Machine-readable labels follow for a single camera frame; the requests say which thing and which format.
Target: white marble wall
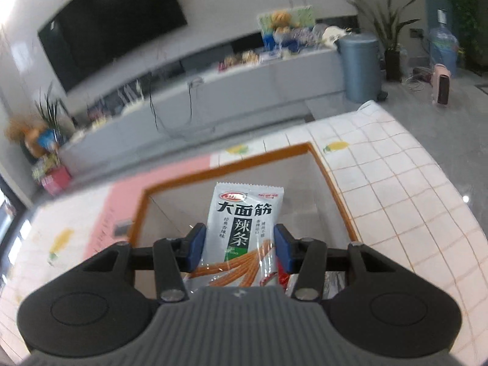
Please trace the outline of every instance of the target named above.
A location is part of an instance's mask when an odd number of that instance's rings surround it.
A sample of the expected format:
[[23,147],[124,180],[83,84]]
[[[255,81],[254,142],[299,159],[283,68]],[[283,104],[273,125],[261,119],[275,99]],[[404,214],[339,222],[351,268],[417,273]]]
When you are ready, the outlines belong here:
[[[33,99],[54,80],[72,111],[164,62],[257,31],[256,16],[290,0],[179,0],[188,25],[128,53],[72,90],[62,90],[37,31],[70,0],[0,0],[0,88],[14,112],[34,111]],[[344,0],[291,0],[313,4],[318,17],[356,14]]]

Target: water bottle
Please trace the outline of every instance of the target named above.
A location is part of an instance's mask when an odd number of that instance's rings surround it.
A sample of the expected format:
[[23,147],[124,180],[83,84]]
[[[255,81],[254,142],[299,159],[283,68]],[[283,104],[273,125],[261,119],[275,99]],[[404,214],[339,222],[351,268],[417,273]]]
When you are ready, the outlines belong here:
[[439,27],[430,31],[430,58],[434,65],[446,66],[451,77],[455,77],[459,42],[446,27],[446,11],[439,9],[437,16]]

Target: trash can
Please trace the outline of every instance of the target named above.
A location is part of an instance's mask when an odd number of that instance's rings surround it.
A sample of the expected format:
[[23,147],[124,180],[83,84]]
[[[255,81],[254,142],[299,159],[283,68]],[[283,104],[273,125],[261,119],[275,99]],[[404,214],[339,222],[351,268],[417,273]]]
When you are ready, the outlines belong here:
[[378,100],[381,71],[379,42],[375,35],[348,34],[338,41],[342,57],[346,96],[356,103]]

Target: red oval logo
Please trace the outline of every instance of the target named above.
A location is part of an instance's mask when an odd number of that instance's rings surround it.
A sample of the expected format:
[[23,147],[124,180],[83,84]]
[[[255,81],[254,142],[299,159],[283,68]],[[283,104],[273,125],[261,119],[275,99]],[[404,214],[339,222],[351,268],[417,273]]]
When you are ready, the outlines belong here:
[[244,193],[237,193],[235,191],[227,191],[226,193],[220,194],[220,198],[226,201],[241,202],[247,198]]

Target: white snack bag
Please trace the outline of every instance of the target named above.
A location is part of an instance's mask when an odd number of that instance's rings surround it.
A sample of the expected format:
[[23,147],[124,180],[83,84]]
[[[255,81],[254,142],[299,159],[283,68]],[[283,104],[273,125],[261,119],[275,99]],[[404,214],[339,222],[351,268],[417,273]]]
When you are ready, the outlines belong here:
[[276,277],[273,227],[283,193],[281,187],[217,183],[202,259],[186,280],[192,293],[203,286],[264,286]]

